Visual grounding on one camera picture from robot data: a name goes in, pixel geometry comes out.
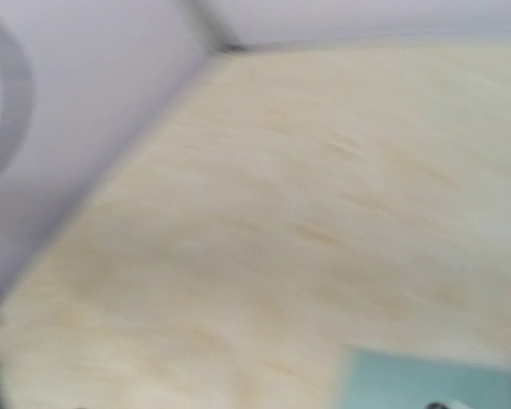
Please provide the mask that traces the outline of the teal blue envelope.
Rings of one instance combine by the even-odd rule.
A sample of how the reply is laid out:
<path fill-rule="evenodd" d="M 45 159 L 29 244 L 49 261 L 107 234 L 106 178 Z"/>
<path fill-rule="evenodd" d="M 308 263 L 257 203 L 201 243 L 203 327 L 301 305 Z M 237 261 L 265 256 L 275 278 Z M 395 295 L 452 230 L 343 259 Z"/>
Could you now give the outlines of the teal blue envelope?
<path fill-rule="evenodd" d="M 336 408 L 511 408 L 511 366 L 356 350 Z"/>

